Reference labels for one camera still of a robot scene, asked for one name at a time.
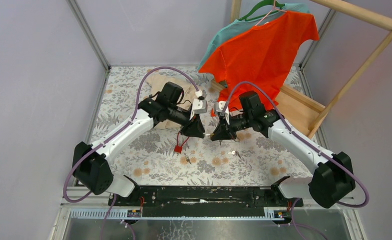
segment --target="red t-shirt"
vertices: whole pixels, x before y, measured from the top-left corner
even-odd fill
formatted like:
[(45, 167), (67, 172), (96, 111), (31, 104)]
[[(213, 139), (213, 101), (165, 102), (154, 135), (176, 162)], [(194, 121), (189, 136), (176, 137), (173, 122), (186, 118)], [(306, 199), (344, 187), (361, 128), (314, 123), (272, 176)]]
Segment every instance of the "red t-shirt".
[[(242, 81), (256, 84), (274, 100), (299, 46), (306, 40), (319, 40), (314, 16), (288, 10), (281, 17), (254, 26), (220, 45), (199, 72), (213, 74), (218, 83), (226, 81), (228, 88), (220, 92), (218, 101), (226, 101), (229, 91)], [(268, 99), (248, 84), (234, 92), (228, 107), (241, 109), (238, 96), (250, 90), (258, 93), (266, 109), (272, 109)]]

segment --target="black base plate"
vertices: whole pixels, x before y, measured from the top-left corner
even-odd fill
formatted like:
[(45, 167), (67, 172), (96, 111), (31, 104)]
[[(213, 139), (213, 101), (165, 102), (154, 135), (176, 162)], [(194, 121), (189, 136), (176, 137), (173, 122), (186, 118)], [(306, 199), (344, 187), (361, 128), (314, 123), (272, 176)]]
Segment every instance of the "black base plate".
[[(264, 207), (287, 207), (295, 201), (270, 187), (136, 185), (129, 197), (117, 196), (115, 206), (139, 208), (140, 197), (143, 217), (264, 217)], [(296, 206), (302, 207), (303, 201)]]

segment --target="white wall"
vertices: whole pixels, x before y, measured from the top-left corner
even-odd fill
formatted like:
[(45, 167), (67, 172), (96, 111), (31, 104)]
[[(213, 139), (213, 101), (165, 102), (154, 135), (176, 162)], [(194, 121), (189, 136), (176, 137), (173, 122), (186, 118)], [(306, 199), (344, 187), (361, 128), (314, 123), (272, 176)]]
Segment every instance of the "white wall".
[(0, 240), (47, 239), (103, 74), (65, 0), (0, 1)]
[[(198, 64), (212, 37), (229, 24), (231, 0), (78, 0), (103, 53), (112, 65)], [(259, 0), (243, 0), (242, 16)], [(318, 27), (328, 8), (307, 3)], [(256, 12), (265, 14), (268, 7)], [(310, 42), (301, 47), (299, 63)]]
[[(392, 0), (350, 2), (392, 17)], [(337, 14), (306, 67), (314, 99), (329, 103), (386, 34)], [(392, 43), (335, 105), (323, 128), (331, 149), (351, 156), (355, 175), (370, 191), (370, 204), (360, 209), (368, 239), (392, 239)]]

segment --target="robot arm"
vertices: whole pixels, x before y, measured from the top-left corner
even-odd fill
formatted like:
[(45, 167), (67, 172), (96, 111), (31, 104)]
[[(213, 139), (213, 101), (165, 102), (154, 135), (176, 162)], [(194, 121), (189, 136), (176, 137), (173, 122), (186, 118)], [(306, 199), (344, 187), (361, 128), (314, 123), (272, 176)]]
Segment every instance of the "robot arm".
[(92, 147), (99, 144), (103, 147), (79, 165), (73, 173), (74, 177), (95, 195), (109, 192), (123, 197), (129, 196), (135, 187), (134, 182), (124, 175), (112, 173), (110, 165), (136, 138), (165, 120), (180, 124), (180, 133), (184, 136), (204, 138), (205, 130), (199, 114), (207, 112), (206, 100), (201, 92), (196, 93), (198, 99), (193, 101), (191, 110), (185, 110), (177, 106), (182, 94), (184, 91), (180, 86), (167, 82), (157, 94), (156, 100), (148, 97), (139, 103), (134, 120), (125, 130), (121, 129), (131, 121), (131, 117), (90, 145), (79, 143), (75, 147), (73, 165)]
[[(321, 152), (332, 156), (334, 160), (353, 173), (352, 162), (348, 155), (344, 152), (334, 154), (332, 151), (320, 147), (285, 120), (292, 129), (289, 131), (275, 110), (265, 110), (259, 96), (254, 91), (241, 94), (239, 99), (243, 113), (229, 116), (226, 110), (225, 115), (220, 116), (219, 124), (211, 135), (211, 140), (235, 139), (237, 131), (252, 128), (266, 138), (284, 146), (308, 168), (313, 177), (282, 179), (278, 183), (278, 189), (283, 197), (287, 199), (313, 198), (322, 207), (329, 208), (355, 188), (355, 181), (350, 176), (309, 148), (295, 137), (295, 134), (317, 146)], [(221, 112), (224, 105), (225, 102), (217, 103), (214, 107), (215, 111)]]

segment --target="wooden frame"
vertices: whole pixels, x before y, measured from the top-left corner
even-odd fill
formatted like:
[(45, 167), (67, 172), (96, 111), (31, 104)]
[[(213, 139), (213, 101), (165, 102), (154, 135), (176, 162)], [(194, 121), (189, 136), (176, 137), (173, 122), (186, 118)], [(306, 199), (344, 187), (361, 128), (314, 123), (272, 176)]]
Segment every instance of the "wooden frame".
[[(381, 15), (379, 13), (367, 10), (365, 8), (356, 6), (354, 4), (342, 0), (310, 0), (312, 2), (324, 5), (338, 12), (347, 14), (364, 22), (370, 23), (387, 31), (389, 34), (365, 60), (365, 62), (358, 68), (347, 83), (340, 89), (331, 102), (324, 106), (315, 100), (303, 95), (302, 93), (293, 90), (287, 85), (281, 87), (281, 92), (278, 94), (276, 101), (279, 103), (278, 109), (286, 116), (291, 124), (300, 132), (312, 138), (319, 126), (324, 121), (331, 108), (338, 102), (338, 100), (349, 90), (349, 88), (361, 77), (361, 75), (368, 69), (374, 60), (384, 51), (384, 49), (392, 41), (392, 18)], [(241, 0), (233, 0), (231, 7), (230, 22), (237, 19), (240, 15)], [(212, 80), (212, 88), (222, 90), (224, 87)]]

